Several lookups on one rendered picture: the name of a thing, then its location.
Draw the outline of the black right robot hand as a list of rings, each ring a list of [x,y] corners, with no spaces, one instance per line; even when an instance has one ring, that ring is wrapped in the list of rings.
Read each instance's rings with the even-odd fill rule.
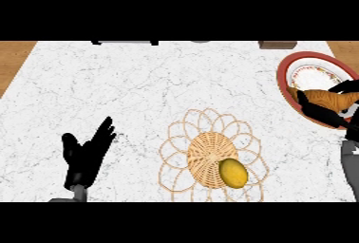
[[[346,94],[350,92],[359,92],[359,80],[346,80],[343,83],[333,86],[327,91]],[[346,139],[359,142],[359,107],[355,110],[350,121],[346,121],[340,116],[340,113],[331,109],[309,102],[304,95],[304,91],[297,90],[296,101],[302,105],[303,114],[316,121],[338,128],[346,128]]]

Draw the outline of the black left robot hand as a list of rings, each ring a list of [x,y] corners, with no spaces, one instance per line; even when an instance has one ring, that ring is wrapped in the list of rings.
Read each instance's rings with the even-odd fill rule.
[[[84,144],[80,144],[71,133],[64,134],[64,159],[70,166],[65,180],[68,190],[75,185],[81,185],[84,188],[93,186],[105,154],[117,137],[114,129],[112,118],[107,117],[93,138]]]

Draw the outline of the brown croissant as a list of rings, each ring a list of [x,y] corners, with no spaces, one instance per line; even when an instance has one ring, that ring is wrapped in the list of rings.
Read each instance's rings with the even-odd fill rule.
[[[343,112],[359,101],[359,92],[338,94],[327,90],[304,90],[304,95],[310,103],[331,109],[337,113]]]

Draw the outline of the red-rimmed white plate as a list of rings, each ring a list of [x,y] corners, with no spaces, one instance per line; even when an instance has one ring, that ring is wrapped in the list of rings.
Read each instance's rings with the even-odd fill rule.
[[[355,70],[338,59],[313,51],[294,52],[278,65],[278,87],[291,108],[300,115],[303,115],[302,106],[287,88],[328,90],[346,80],[359,80]]]

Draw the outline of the woven wicker placemat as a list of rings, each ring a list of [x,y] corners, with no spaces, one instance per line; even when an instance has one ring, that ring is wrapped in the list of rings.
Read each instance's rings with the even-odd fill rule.
[[[216,117],[214,119],[208,116],[207,112],[213,112]],[[198,114],[197,122],[188,121],[188,116],[189,114]],[[226,123],[225,118],[231,117],[234,120]],[[203,118],[205,118],[207,123],[208,123],[208,131],[204,130],[204,127],[201,127],[201,121]],[[214,131],[214,125],[220,122],[220,130]],[[248,132],[241,131],[241,125],[247,126]],[[174,125],[180,125],[182,130],[183,130],[183,135],[172,135],[172,127]],[[186,125],[191,125],[194,129],[198,132],[198,135],[192,139],[188,134],[188,129]],[[229,127],[235,125],[235,134],[231,135],[229,137],[226,136],[226,130]],[[242,147],[235,147],[235,139],[238,138],[239,135],[245,135],[250,137],[247,145]],[[189,140],[189,146],[186,149],[179,149],[173,143],[173,139],[186,139]],[[254,141],[259,144],[259,151],[253,151],[248,149]],[[170,143],[172,147],[174,148],[174,152],[169,155],[166,158],[163,155],[163,148],[164,145]],[[220,161],[225,159],[237,159],[239,162],[239,153],[238,152],[248,152],[250,154],[254,155],[254,159],[248,163],[241,163],[244,167],[244,171],[247,172],[247,177],[251,179],[254,177],[253,182],[247,182],[242,187],[238,189],[242,190],[242,194],[245,197],[245,201],[250,202],[250,194],[248,191],[254,187],[259,187],[260,189],[260,200],[259,202],[263,202],[263,183],[265,180],[268,179],[269,176],[269,166],[263,160],[263,145],[262,145],[262,140],[254,136],[253,134],[253,128],[251,125],[247,121],[241,121],[237,119],[235,115],[228,113],[228,114],[220,114],[213,108],[207,108],[205,110],[200,109],[189,109],[183,115],[182,120],[174,121],[170,123],[169,128],[167,128],[167,140],[163,142],[158,148],[158,155],[161,158],[161,166],[158,170],[158,176],[157,176],[157,182],[160,187],[170,192],[172,194],[172,201],[176,201],[176,194],[182,194],[185,192],[191,192],[191,201],[194,201],[194,191],[195,191],[195,186],[201,185],[203,187],[207,188],[207,200],[205,202],[213,201],[213,196],[211,192],[213,190],[220,189],[225,194],[226,201],[235,202],[235,199],[229,195],[229,184],[225,182],[223,177],[220,177]],[[170,163],[170,159],[176,155],[185,155],[186,158],[186,165],[183,167],[176,166]],[[260,162],[263,165],[263,170],[265,174],[260,177],[259,173],[256,172],[253,165]],[[173,185],[172,187],[167,187],[163,183],[163,170],[164,167],[169,166],[170,169],[179,170]],[[194,183],[189,185],[185,189],[176,190],[177,187],[177,182],[180,175],[183,172],[188,171],[191,174],[191,177],[194,178]]]

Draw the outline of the brown box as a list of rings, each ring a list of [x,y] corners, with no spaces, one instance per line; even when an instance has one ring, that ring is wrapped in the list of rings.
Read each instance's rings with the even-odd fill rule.
[[[294,49],[296,41],[259,41],[260,49]]]

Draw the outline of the yellow lemon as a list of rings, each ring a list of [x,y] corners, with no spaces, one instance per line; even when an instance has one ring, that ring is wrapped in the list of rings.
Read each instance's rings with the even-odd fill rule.
[[[248,172],[238,160],[223,159],[219,162],[219,172],[220,172],[220,178],[229,187],[235,189],[244,187],[248,181]]]

